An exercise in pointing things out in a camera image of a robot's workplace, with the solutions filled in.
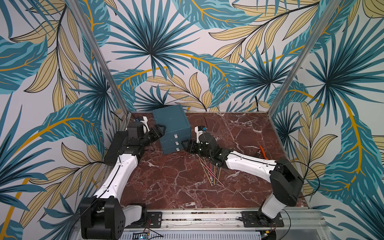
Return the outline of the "teal drawer cabinet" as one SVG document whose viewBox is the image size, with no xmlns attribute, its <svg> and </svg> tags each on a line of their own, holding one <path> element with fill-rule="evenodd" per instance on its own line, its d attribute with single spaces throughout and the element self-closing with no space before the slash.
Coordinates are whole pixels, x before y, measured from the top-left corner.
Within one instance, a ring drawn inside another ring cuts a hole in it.
<svg viewBox="0 0 384 240">
<path fill-rule="evenodd" d="M 191 125 L 181 105 L 153 110 L 157 125 L 166 126 L 165 134 L 160 138 L 164 155 L 180 152 L 184 149 L 182 141 L 191 139 Z"/>
</svg>

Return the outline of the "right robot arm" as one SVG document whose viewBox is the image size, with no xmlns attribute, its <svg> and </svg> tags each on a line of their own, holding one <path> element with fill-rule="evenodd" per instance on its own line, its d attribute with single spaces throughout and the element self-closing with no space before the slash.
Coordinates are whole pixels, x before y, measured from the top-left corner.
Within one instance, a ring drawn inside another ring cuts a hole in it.
<svg viewBox="0 0 384 240">
<path fill-rule="evenodd" d="M 186 152 L 208 158 L 216 167 L 245 172 L 271 184 L 272 193 L 256 216 L 260 224 L 273 223 L 285 207 L 296 206 L 304 179 L 290 161 L 263 160 L 221 148 L 209 133 L 203 133 L 197 140 L 182 141 L 182 145 Z"/>
</svg>

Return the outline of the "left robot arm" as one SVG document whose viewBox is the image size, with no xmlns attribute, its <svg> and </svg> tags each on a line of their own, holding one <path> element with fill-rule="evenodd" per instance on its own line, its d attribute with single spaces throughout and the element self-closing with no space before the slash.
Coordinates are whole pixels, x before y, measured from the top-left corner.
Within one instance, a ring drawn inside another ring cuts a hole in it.
<svg viewBox="0 0 384 240">
<path fill-rule="evenodd" d="M 104 162 L 112 171 L 99 190 L 80 204 L 83 239 L 118 240 L 124 229 L 144 217 L 142 205 L 121 206 L 125 186 L 145 153 L 146 147 L 166 133 L 166 126 L 148 127 L 146 118 L 131 122 L 115 133 Z"/>
</svg>

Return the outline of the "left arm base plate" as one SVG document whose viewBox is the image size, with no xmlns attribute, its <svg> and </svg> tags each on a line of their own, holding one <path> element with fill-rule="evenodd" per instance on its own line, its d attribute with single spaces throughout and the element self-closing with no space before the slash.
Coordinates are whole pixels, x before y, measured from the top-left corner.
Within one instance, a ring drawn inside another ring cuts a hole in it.
<svg viewBox="0 0 384 240">
<path fill-rule="evenodd" d="M 142 218 L 129 225 L 131 228 L 144 228 L 159 229 L 162 226 L 163 213 L 162 212 L 147 212 L 142 214 Z"/>
</svg>

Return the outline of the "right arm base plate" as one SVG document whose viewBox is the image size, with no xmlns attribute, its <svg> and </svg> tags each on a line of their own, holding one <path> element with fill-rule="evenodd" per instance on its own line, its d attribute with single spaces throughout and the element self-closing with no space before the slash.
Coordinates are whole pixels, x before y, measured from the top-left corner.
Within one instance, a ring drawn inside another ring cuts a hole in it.
<svg viewBox="0 0 384 240">
<path fill-rule="evenodd" d="M 270 219 L 261 211 L 243 211 L 238 218 L 244 224 L 245 228 L 280 228 L 284 227 L 284 221 L 280 213 Z"/>
</svg>

